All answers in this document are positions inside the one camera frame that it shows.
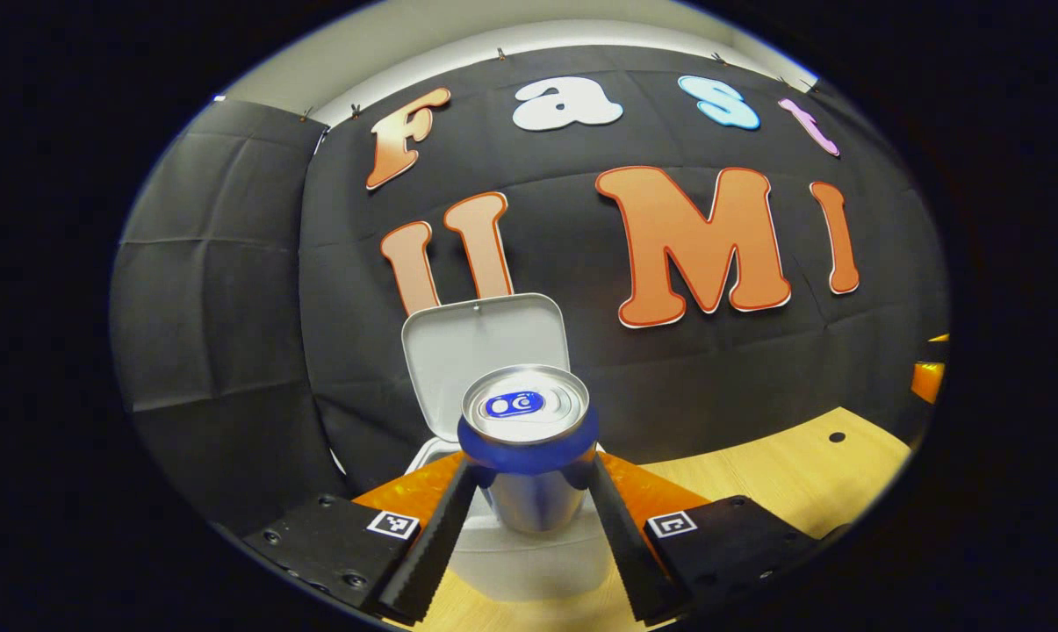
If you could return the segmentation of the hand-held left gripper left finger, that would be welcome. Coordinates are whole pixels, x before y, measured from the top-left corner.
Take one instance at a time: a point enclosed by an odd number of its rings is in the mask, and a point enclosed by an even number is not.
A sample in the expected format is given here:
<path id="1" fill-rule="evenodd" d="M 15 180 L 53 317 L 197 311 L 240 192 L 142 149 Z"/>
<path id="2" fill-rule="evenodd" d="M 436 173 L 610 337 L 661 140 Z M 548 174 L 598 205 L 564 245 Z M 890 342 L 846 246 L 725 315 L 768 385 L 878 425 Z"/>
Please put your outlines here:
<path id="1" fill-rule="evenodd" d="M 428 614 L 475 491 L 453 452 L 363 496 L 320 493 L 241 543 L 332 603 L 409 627 Z"/>

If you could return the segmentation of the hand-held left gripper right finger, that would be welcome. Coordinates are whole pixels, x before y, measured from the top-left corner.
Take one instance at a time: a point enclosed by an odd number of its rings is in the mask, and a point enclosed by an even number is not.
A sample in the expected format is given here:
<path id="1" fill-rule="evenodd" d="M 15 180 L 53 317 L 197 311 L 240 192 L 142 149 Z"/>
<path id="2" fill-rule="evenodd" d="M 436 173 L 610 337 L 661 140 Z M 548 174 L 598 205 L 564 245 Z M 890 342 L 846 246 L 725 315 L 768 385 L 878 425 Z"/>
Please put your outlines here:
<path id="1" fill-rule="evenodd" d="M 636 621 L 737 604 L 821 549 L 750 496 L 707 500 L 598 452 L 590 495 Z"/>

